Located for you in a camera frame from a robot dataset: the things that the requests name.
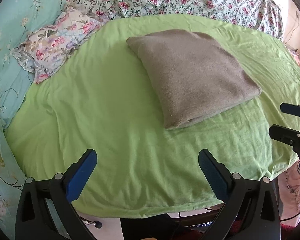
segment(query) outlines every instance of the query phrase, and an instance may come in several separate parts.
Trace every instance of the screw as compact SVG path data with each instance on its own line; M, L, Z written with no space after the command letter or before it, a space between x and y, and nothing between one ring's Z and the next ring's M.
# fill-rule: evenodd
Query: screw
M54 175L55 179L61 179L63 177L62 173L57 173L56 175Z
M239 174L239 173L234 173L234 174L232 174L232 177L234 178L234 179L240 179L241 178L241 175Z
M265 182L265 183L269 183L270 182L270 179L268 177L263 177L262 180Z
M28 179L26 179L26 183L31 183L33 181L33 178L29 177Z
M102 227L102 223L100 221L96 221L95 227L96 228L101 228Z

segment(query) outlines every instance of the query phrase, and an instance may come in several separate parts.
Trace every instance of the blue gripper pad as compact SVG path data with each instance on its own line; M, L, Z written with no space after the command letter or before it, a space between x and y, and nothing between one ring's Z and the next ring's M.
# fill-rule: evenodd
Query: blue gripper pad
M222 168L222 165L224 167L223 172L226 172L227 176L230 176L231 173L223 164L218 163L207 149L199 152L198 161L199 166L217 199L226 202L229 199L228 183L218 169Z
M81 161L82 163L66 185L66 198L69 203L79 198L84 186L97 165L97 153L94 150L89 150L90 152L85 159L83 161L81 159L78 161L78 163Z

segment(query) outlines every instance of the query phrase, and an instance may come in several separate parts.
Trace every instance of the bed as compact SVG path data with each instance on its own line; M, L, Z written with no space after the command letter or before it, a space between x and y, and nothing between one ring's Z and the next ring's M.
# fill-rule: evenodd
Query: bed
M217 39L262 94L191 127L165 130L146 71L125 41L173 28ZM249 179L273 179L292 165L297 156L267 134L274 123L300 130L299 118L279 110L286 100L300 103L300 68L279 40L199 16L126 18L107 23L55 76L32 85L5 135L36 179L95 149L98 166L74 206L98 217L140 218L219 203L197 165L201 148Z

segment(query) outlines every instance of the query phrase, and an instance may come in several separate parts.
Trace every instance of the black clamp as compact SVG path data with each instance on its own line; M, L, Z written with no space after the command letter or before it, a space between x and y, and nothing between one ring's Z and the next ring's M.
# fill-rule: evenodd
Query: black clamp
M287 103L280 105L280 110L286 114L300 116L300 105L295 106ZM269 129L271 139L292 146L292 150L298 154L300 159L300 131L292 130L280 125L272 125Z
M235 220L241 226L231 240L280 240L277 200L268 177L258 181L231 174L207 149L198 159L214 194L225 203L200 240L224 240Z
M78 199L96 165L97 154L88 149L64 174L41 181L27 178L17 210L16 240L65 240L66 236L95 240L71 202ZM65 229L65 236L56 224Z

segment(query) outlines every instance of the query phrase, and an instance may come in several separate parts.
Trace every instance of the black cable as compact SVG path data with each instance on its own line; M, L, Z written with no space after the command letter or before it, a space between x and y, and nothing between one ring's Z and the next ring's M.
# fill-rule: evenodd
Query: black cable
M206 210L210 210L210 211L219 211L220 209L211 209L211 208L204 208Z
M181 226L181 214L180 214L180 212L178 212L178 213L179 213L179 224L178 224L177 228L173 231L170 240L173 240L174 234L178 231L179 227Z
M298 18L298 26L297 27L295 27L294 29L293 29L293 31L292 31L292 33L291 33L291 36L290 36L290 38L288 39L288 41L287 42L285 42L284 44L287 44L290 40L291 40L291 38L292 38L292 35L293 35L293 32L298 28L300 26L300 19Z
M300 212L299 212L298 214L296 214L295 216L293 216L293 217L286 218L286 219L282 219L282 220L280 220L280 222L284 222L284 221L287 221L287 220L293 219L293 218L297 217L298 215L300 215Z

